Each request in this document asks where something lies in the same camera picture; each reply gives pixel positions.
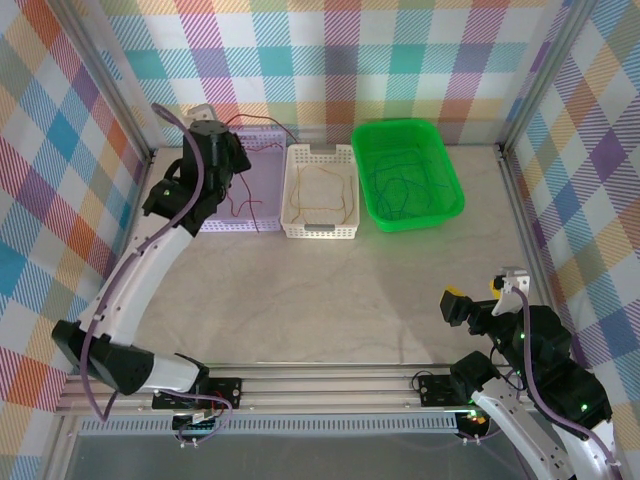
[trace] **tan wire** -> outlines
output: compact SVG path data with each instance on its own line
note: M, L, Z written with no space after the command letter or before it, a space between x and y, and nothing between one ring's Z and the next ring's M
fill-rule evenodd
M330 208L330 207L302 207L300 205L300 190L302 188L302 173L309 167L313 167L316 168L320 171L323 171L329 175L335 175L338 178L340 178L340 180L342 180L342 195L340 196L341 200L342 200L342 207L340 208ZM351 187L351 210L349 211L349 214L347 215L347 201L345 199L345 180L344 177L342 175L340 175L339 173L336 172L332 172L330 170L327 170L325 168L322 167L318 167L317 165L305 165L302 170L300 170L300 165L296 166L297 168L297 175L296 175L296 183L293 186L293 189L291 190L291 194L289 195L289 205L293 208L297 208L298 209L298 215L296 215L292 220L291 223L295 223L295 221L300 218L300 216L302 216L303 220L305 223L309 223L307 221L307 218L305 216L305 210L329 210L332 212L339 212L340 210L344 210L344 219L342 220L342 223L340 223L339 225L344 225L345 222L347 221L347 219L353 214L353 210L355 209L355 199L354 199L354 195L353 195L353 175L349 176L349 186ZM294 205L293 203L293 195L296 192L296 189L298 190L298 204Z

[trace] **green plastic basket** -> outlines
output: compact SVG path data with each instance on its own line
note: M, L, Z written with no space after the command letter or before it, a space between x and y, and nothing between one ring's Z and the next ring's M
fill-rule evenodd
M367 210L381 230L435 227L464 209L458 176L429 122L368 123L351 141Z

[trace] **plaid wall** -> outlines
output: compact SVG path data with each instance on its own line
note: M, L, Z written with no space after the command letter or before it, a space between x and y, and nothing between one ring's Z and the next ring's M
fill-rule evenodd
M149 102L210 103L222 120L269 115L328 143L366 120L422 117L451 144L497 140L571 3L96 1L100 12L81 13L149 135ZM151 143L180 144L176 129L157 131Z
M0 16L0 478L35 477L68 364L50 340L123 246L142 163L44 0Z
M521 139L519 184L561 314L640 472L640 1L601 0Z

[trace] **wire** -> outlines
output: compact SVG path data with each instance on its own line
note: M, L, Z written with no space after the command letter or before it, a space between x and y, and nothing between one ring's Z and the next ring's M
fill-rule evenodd
M256 222L256 216L253 213L253 200L251 200L251 189L249 188L249 184L244 179L242 174L240 174L240 180L242 180L242 183L244 183L244 186L247 189L247 193L249 194L249 200L248 200L248 202L249 202L249 211L251 212L251 218L253 218L253 226L256 228L256 232L260 233L260 229L258 228L258 222Z
M87 328L87 332L85 333L84 341L82 342L82 349L80 351L80 378L82 380L82 386L84 388L84 392L87 395L87 400L89 401L89 405L91 409L96 414L96 416L100 419L101 422L106 422L109 418L109 413L111 412L111 407L113 406L113 402L115 401L118 393L113 392L109 402L107 403L107 407L105 408L104 413L100 411L100 407L98 406L98 402L96 401L95 395L91 390L91 384L89 383L89 347L91 345L91 340L93 339L93 334L98 327L98 323L102 320L102 313L107 308L108 302L111 299L111 296L115 292L116 287L122 281L125 273L131 266L131 264L138 258L140 255L144 253L144 251L151 246L154 242L156 242L160 237L162 237L167 231L173 228L182 218L191 210L191 208L195 205L200 197L200 193L202 192L202 184L204 183L204 162L202 160L202 154L200 153L200 149L198 148L198 144L196 143L195 138L191 135L191 132L187 127L185 127L182 122L169 110L164 108L163 106L154 103L151 105L153 111L160 118L166 120L167 122L175 125L184 134L184 137L189 142L191 146L191 150L194 153L196 165L198 169L198 180L196 181L196 188L193 191L193 195L186 203L186 205L180 210L171 220L169 220L163 227L161 227L156 233L151 235L148 239L146 239L133 253L131 253L127 258L124 259L120 267L116 270L116 272L111 277L107 288L102 295L102 298L98 300L98 307L93 315L91 323L89 324L89 328Z
M280 150L282 150L282 145L280 145L277 142L274 143L270 143L269 145L264 145L260 148L245 148L245 150L249 150L250 152L260 152L262 150L264 150L265 148L269 148L269 147L280 147Z
M229 195L229 192L227 192L227 198L229 199L229 203L231 204L230 205L230 207L231 207L231 216L235 217L235 218L238 218L240 216L240 212L242 211L242 207L244 207L246 204L248 204L249 200L245 200L244 202L242 202L240 204L240 208L238 209L238 211L234 212L233 209L234 209L235 203L233 201L233 198L231 198L231 195ZM251 200L251 203L262 203L262 200Z
M434 446L429 446L429 447L423 447L423 446L419 446L419 445L415 445L411 442L408 442L406 440L403 440L402 437L398 438L395 436L387 436L386 437L389 441L393 442L393 443L397 443L400 444L404 447L407 447L411 450L414 451L418 451L421 453L433 453L433 452L437 452L437 451L441 451L441 450L447 450L449 448L452 447L456 447L458 445L460 445L460 439L456 438L455 440L445 443L443 445L434 445ZM487 445L483 445L480 444L478 445L475 441L474 442L469 442L468 440L463 443L466 445L476 445L478 447L484 447L485 452L487 452L489 455L491 455L494 460L496 460L497 462L501 463L503 467L505 467L507 470L510 470L511 472L513 472L514 474L517 474L518 472L511 466L509 465L509 463L507 463L507 461L502 458L501 456L497 455L493 450L491 450L491 448Z
M524 392L526 390L526 388L524 388L524 386L517 387L513 383L511 383L511 380L509 380L509 377L511 377L511 375L513 375L514 373L515 373L515 370L511 370L506 375L502 375L502 378L504 379L505 382L507 382L509 385L511 385L511 388L513 388L514 390L516 390L518 392ZM522 379L519 376L516 375L516 378L518 380L520 380L520 383L522 383Z
M218 390L213 393L215 393L218 397L222 397L222 394ZM213 409L213 413L218 412L217 415L214 415L215 418L222 416L222 412L224 412L224 405L222 405L222 407L220 407L220 410L218 410L216 408L216 402L211 402L211 408Z
M411 388L413 389L413 391L420 393L420 390L418 390L415 386L415 381L416 378L418 378L418 375L420 375L421 373L428 373L429 375L433 375L433 373L431 373L428 370L420 370L418 372L416 372L416 374L411 378L411 382L409 382L409 385L411 385Z
M489 353L489 361L491 362L491 365L493 365L493 354L496 351L496 346L494 345L493 347L491 347L491 352ZM509 381L509 377L515 372L515 370L511 370L509 373L507 373L507 375L502 375L500 374L500 376L504 379L505 382L507 382L509 385L511 385L511 387L515 390L517 390L518 392L523 392L525 390L524 387L516 387L513 383L511 383Z
M239 117L249 117L249 118L261 118L263 120L270 120L273 123L275 123L276 125L278 125L281 129L283 129L285 132L287 132L287 134L291 137L291 139L293 140L293 143L300 143L298 142L298 139L295 137L295 135L293 133L291 133L291 131L285 127L284 125L282 125L279 121L277 121L275 118L272 117L267 117L264 115L250 115L248 113L238 113L237 115L234 115L233 117L231 117L229 120L227 120L225 123L227 125L229 125L232 121L234 121L236 118Z
M489 431L490 429L491 429L491 419L489 419L489 428L487 429L487 431ZM475 437L475 436L469 435L469 434L468 434L468 433L466 433L466 432L461 432L461 431L458 431L458 433L459 433L460 435L462 435L464 438L466 438L467 440L473 440L473 441L478 441L478 442L480 442L480 441L482 441L482 440L489 440L490 438L495 437L496 435L498 435L498 434L502 433L502 430L500 429L500 427L498 427L498 428L497 428L496 430L494 430L493 432L491 432L491 433L487 433L486 435L483 435L482 437L480 437L480 436Z
M302 173L304 173L304 171L307 168L315 168L318 169L322 172L325 172L326 174L329 175L334 175L336 177L338 177L341 181L342 181L342 189L341 189L341 196L340 196L340 200L342 201L342 206L339 208L330 208L330 207L302 207L301 206L301 201L300 201L300 190L302 188ZM304 220L305 223L310 223L307 221L307 218L305 216L305 212L306 210L328 210L331 212L340 212L340 211L344 211L344 218L342 220L342 222L340 223L340 225L344 225L346 223L346 221L349 219L349 217L351 217L351 215L353 214L353 211L355 210L355 202L354 202L354 195L353 195L353 176L349 176L349 186L351 187L351 210L349 211L349 213L347 213L347 201L345 198L345 179L344 177L336 172L332 172L331 170L327 170L326 168L323 167L318 167L317 165L305 165L304 167L302 167L302 170L300 169L300 166L297 167L298 169L298 174L296 176L296 183L293 186L293 189L291 190L291 194L289 195L289 205L292 208L297 208L298 209L298 214L293 217L293 219L291 220L291 223L295 223L296 220L298 220L298 218L302 217L302 219ZM293 203L293 196L296 193L296 191L298 192L298 204L294 205Z
M616 478L622 478L620 474L620 469L618 468L619 462L611 453L611 450L607 448L602 439L596 435L594 432L589 430L588 428L583 427L582 425L563 418L558 415L556 412L551 410L549 406L544 402L542 397L540 396L540 392L538 392L538 387L536 386L535 380L533 378L533 359L531 356L531 311L529 310L529 300L527 296L522 293L522 291L516 287L511 287L511 291L518 295L522 300L522 310L524 312L524 373L525 378L527 380L527 386L529 387L529 393L533 397L533 401L536 403L536 406L551 420L556 422L559 425L563 425L567 428L575 430L577 432L582 433L587 436L590 440L592 440L604 456L606 457L606 463L611 467L613 474Z
M516 459L518 460L518 463L520 464L520 468L522 468L523 473L527 477L527 480L531 480L531 476L529 475L529 471L527 470L527 467L525 467L524 465L524 460L522 460L522 456L520 455L520 452L518 451L518 449L514 444L511 444L511 446L513 447L513 453L516 454Z
M227 407L227 410L228 410L229 413L225 417L224 421L220 422L216 428L214 428L210 433L208 433L204 437L202 437L202 438L200 438L198 440L194 439L193 440L193 446L194 447L197 447L202 442L206 442L207 440L209 440L212 437L214 437L215 435L217 435L217 433L220 430L222 430L224 427L226 427L229 424L229 422L231 421L231 417L233 416L233 405L226 398L216 397L216 396L213 396L213 395L200 395L200 394L195 394L195 393L174 392L173 390L160 390L160 391L162 393L166 393L167 395L173 395L173 396L176 396L176 397L188 398L188 399L192 399L192 400L209 400L211 402L221 403L225 407ZM183 445L185 444L186 440L182 436L182 433L184 432L185 428L187 428L188 426L189 426L189 424L185 424L185 425L181 426L178 429L178 440L180 440L180 442L182 442Z

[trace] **white tabletop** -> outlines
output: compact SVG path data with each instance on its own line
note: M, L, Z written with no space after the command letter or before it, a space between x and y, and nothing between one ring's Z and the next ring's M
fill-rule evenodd
M501 266L526 266L492 147L450 147L466 196L444 225L378 230L361 205L355 240L202 233L151 300L141 347L206 363L453 363L487 338L444 323L447 285L491 298ZM149 184L179 149L162 149Z

